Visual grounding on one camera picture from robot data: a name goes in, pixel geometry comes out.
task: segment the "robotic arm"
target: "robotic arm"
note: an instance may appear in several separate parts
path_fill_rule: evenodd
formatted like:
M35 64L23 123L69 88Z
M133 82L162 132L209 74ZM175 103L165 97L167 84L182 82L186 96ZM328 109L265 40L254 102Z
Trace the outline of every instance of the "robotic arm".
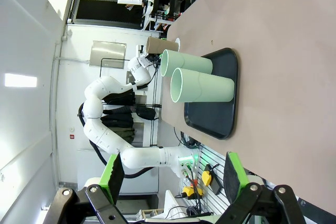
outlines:
M109 94L120 94L131 89L135 91L138 87L148 84L151 76L146 67L150 64L151 62L140 54L128 63L128 69L134 76L135 82L123 85L108 76L99 78L87 86L86 101L83 105L83 115L86 118L84 133L107 153L120 153L122 163L130 169L169 166L178 177L185 176L186 172L190 175L190 170L183 166L186 164L194 166L194 150L185 146L135 148L103 125L100 120L103 113L101 100Z

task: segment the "table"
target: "table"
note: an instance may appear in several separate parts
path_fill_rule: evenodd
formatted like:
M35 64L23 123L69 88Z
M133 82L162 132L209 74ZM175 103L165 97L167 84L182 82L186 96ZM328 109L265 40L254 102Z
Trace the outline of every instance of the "table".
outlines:
M197 0L170 27L181 52L238 54L237 122L218 140L184 122L163 80L162 119L336 215L336 0Z

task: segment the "light green cup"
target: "light green cup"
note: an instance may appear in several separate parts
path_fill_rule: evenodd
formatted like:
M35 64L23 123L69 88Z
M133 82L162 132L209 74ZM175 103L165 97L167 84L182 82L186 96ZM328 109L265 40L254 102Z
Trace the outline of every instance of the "light green cup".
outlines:
M171 77L176 68L195 70L202 73L212 72L212 62L203 57L164 50L161 57L161 75Z
M173 102L229 102L233 99L232 79L176 68L170 83Z

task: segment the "black tray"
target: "black tray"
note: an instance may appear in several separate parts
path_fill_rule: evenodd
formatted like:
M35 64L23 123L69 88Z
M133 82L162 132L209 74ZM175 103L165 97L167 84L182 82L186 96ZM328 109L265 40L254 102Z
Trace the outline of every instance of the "black tray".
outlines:
M238 88L238 62L231 48L224 48L203 56L213 63L215 76L231 78L235 83L235 94L230 102L186 102L184 120L192 128L218 139L230 136L235 124Z

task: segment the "yellow plug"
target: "yellow plug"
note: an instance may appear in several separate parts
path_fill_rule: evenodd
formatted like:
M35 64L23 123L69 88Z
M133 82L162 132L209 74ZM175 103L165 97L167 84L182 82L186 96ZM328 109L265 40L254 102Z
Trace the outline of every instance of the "yellow plug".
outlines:
M203 181L204 185L205 186L210 185L211 180L212 180L212 177L211 177L210 171L205 170L202 173L202 181Z

